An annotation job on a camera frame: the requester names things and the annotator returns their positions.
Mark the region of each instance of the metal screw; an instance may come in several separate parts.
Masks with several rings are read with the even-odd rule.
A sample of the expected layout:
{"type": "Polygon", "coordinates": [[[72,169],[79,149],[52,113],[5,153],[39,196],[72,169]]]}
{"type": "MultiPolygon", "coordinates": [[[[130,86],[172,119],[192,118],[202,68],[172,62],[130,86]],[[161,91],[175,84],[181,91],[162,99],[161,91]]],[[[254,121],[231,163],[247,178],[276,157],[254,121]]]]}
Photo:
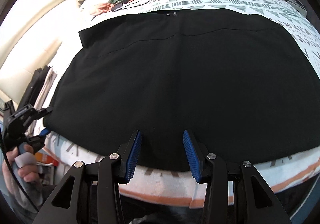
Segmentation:
{"type": "Polygon", "coordinates": [[[83,163],[81,161],[75,162],[75,167],[76,168],[80,168],[82,165],[83,165],[83,163]]]}
{"type": "Polygon", "coordinates": [[[213,153],[208,153],[208,154],[207,154],[207,157],[208,157],[209,159],[211,159],[211,160],[217,158],[217,156],[216,156],[215,154],[213,154],[213,153]]]}
{"type": "Polygon", "coordinates": [[[115,159],[117,159],[119,157],[119,155],[117,154],[117,153],[113,153],[113,154],[111,154],[110,156],[109,156],[109,158],[111,159],[111,160],[115,160],[115,159]]]}
{"type": "Polygon", "coordinates": [[[244,167],[247,167],[247,168],[251,167],[251,163],[249,161],[244,161],[242,164],[244,167]]]}

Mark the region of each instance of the finger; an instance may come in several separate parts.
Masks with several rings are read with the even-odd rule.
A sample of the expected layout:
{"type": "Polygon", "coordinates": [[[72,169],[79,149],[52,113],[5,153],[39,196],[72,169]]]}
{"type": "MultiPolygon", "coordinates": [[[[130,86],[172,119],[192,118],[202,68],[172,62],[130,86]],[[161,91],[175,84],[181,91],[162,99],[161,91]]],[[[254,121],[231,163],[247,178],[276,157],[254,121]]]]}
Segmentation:
{"type": "Polygon", "coordinates": [[[18,156],[18,154],[19,152],[17,147],[15,147],[14,150],[6,153],[10,164],[14,162],[14,159],[18,156]]]}
{"type": "Polygon", "coordinates": [[[40,176],[39,174],[35,173],[35,172],[31,172],[29,174],[27,174],[25,177],[23,177],[25,182],[33,182],[33,181],[39,181],[40,176]]]}
{"type": "Polygon", "coordinates": [[[24,148],[27,152],[33,154],[33,148],[32,148],[32,146],[30,146],[30,145],[24,145],[23,148],[24,148]]]}
{"type": "Polygon", "coordinates": [[[18,170],[18,174],[20,177],[25,177],[31,172],[38,173],[38,167],[36,165],[29,164],[29,165],[23,166],[18,170]]]}

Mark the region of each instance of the hand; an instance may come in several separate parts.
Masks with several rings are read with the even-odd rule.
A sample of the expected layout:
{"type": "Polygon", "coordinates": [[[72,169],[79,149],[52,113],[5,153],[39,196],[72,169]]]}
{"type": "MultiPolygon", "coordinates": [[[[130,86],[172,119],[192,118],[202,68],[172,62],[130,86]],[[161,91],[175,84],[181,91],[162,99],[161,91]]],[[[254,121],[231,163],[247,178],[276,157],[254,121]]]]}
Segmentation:
{"type": "MultiPolygon", "coordinates": [[[[33,154],[33,148],[30,145],[24,145],[24,149],[27,152],[30,152],[31,154],[33,154]]],[[[12,163],[14,162],[14,159],[18,156],[18,148],[15,147],[14,150],[7,152],[7,157],[8,157],[8,161],[10,163],[10,165],[12,165],[12,163]]],[[[12,190],[12,176],[9,172],[9,169],[5,163],[5,161],[3,161],[2,163],[2,173],[4,176],[4,181],[6,184],[6,187],[8,189],[8,191],[13,194],[13,190],[12,190]]],[[[25,182],[33,182],[33,181],[39,181],[40,177],[38,174],[38,167],[36,165],[25,165],[22,168],[20,168],[18,170],[18,174],[21,178],[24,179],[25,182]]]]}

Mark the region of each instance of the bed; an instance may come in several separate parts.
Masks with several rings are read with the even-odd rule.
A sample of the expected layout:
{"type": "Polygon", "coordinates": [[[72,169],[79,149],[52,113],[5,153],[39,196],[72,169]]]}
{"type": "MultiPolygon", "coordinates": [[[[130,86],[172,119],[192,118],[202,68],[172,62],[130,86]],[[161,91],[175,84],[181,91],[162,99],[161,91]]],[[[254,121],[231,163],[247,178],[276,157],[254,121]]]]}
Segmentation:
{"type": "MultiPolygon", "coordinates": [[[[59,80],[73,57],[82,48],[78,34],[79,30],[89,28],[116,16],[159,10],[223,8],[239,13],[267,17],[283,26],[291,34],[320,78],[320,35],[308,20],[282,0],[131,0],[115,12],[108,9],[100,15],[90,15],[90,10],[96,8],[96,5],[107,2],[116,4],[118,1],[121,0],[86,0],[82,8],[80,7],[84,22],[79,25],[77,30],[67,32],[56,55],[49,63],[57,76],[47,94],[43,107],[49,105],[59,80]]],[[[43,128],[42,120],[38,120],[33,134],[38,134],[43,128]]],[[[103,156],[88,151],[54,132],[48,135],[44,151],[60,162],[56,171],[56,182],[59,182],[75,161],[82,160],[88,164],[98,162],[103,158],[103,156]]],[[[281,192],[320,172],[320,147],[260,163],[255,167],[275,193],[281,192]]],[[[120,185],[120,192],[132,198],[151,203],[190,208],[203,207],[205,191],[206,184],[197,184],[190,172],[162,171],[143,166],[137,166],[130,184],[120,185]]],[[[229,204],[232,203],[233,188],[232,183],[229,183],[229,204]]]]}

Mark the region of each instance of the patterned bedsheet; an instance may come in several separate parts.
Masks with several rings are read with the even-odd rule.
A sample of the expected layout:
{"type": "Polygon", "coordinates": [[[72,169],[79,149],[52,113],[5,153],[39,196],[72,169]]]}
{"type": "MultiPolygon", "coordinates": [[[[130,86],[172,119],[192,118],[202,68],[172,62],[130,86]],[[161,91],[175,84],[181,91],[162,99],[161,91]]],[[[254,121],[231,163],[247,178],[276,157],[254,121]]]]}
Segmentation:
{"type": "MultiPolygon", "coordinates": [[[[320,35],[308,20],[282,0],[136,0],[134,3],[134,5],[131,3],[130,8],[127,9],[91,17],[86,27],[120,15],[158,10],[227,8],[244,14],[258,14],[282,25],[292,35],[320,77],[320,35]]],[[[77,32],[71,32],[63,41],[57,55],[50,63],[57,73],[57,78],[44,107],[49,105],[57,83],[81,48],[77,32]]],[[[39,133],[43,128],[42,120],[37,121],[34,134],[39,133]]],[[[62,162],[57,170],[56,181],[61,179],[75,161],[82,160],[88,164],[103,158],[54,132],[47,137],[45,150],[62,162]]],[[[320,172],[320,147],[260,163],[255,167],[273,191],[279,192],[302,183],[320,172]]],[[[126,196],[147,202],[190,208],[203,207],[205,190],[206,184],[197,184],[190,172],[162,171],[142,166],[137,166],[130,184],[120,185],[120,192],[126,196]]],[[[233,203],[231,183],[229,183],[229,203],[233,203]]]]}

